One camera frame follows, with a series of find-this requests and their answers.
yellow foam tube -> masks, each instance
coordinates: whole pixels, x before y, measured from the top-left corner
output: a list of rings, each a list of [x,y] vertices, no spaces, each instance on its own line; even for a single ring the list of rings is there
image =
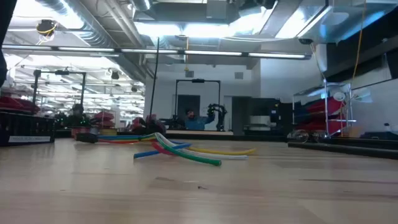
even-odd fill
[[[218,154],[218,155],[242,156],[242,155],[248,155],[248,154],[254,153],[254,151],[256,149],[254,148],[254,149],[240,151],[240,152],[223,152],[223,151],[213,151],[213,150],[208,150],[208,149],[200,149],[200,148],[196,148],[196,147],[189,147],[188,150],[191,150],[194,152],[203,152],[203,153]]]

metal rack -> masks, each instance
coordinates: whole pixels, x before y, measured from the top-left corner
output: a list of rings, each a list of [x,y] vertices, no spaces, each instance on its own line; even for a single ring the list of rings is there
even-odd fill
[[[300,96],[317,96],[317,95],[321,95],[321,94],[325,94],[325,110],[318,112],[318,113],[325,113],[325,122],[326,122],[326,135],[327,136],[331,136],[335,133],[329,133],[329,121],[339,121],[339,122],[346,122],[346,127],[349,126],[350,123],[354,123],[356,122],[356,120],[353,119],[353,107],[351,104],[351,98],[352,98],[352,91],[351,88],[349,88],[349,90],[346,92],[347,94],[347,104],[345,105],[345,107],[349,107],[346,113],[346,119],[329,119],[329,115],[328,115],[328,97],[330,97],[330,92],[332,90],[341,88],[345,85],[350,85],[350,84],[346,84],[346,83],[332,83],[332,82],[327,82],[326,79],[323,80],[322,85],[313,87],[313,88],[309,88],[307,90],[301,91],[299,93],[296,93],[293,95],[293,101],[292,101],[292,109],[293,109],[293,124],[295,124],[295,111],[294,111],[294,103],[295,103],[295,97],[300,97]]]

wall vent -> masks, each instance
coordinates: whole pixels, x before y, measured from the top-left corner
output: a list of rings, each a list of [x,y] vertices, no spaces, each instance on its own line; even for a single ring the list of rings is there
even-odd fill
[[[186,71],[185,78],[193,78],[193,71]]]
[[[243,79],[243,72],[235,72],[235,79]]]

green foam tube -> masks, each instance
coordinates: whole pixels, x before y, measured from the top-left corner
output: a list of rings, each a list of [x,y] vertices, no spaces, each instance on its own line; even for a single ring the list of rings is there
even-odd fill
[[[190,159],[193,161],[203,162],[203,163],[211,164],[214,166],[221,166],[221,160],[207,159],[207,158],[202,158],[202,157],[193,156],[193,155],[189,155],[189,154],[180,152],[180,151],[175,150],[172,147],[168,146],[166,143],[164,143],[163,140],[159,137],[160,133],[156,133],[155,135],[156,135],[157,141],[163,146],[163,148],[173,154],[176,154],[178,156],[181,156],[183,158]]]

black cable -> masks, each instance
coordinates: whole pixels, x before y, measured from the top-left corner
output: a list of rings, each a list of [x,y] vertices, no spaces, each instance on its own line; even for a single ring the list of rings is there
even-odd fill
[[[154,105],[154,95],[155,95],[156,75],[157,75],[157,65],[158,64],[159,64],[159,37],[157,38],[156,65],[155,65],[154,84],[152,86],[152,96],[150,98],[149,119],[152,119],[152,106]]]

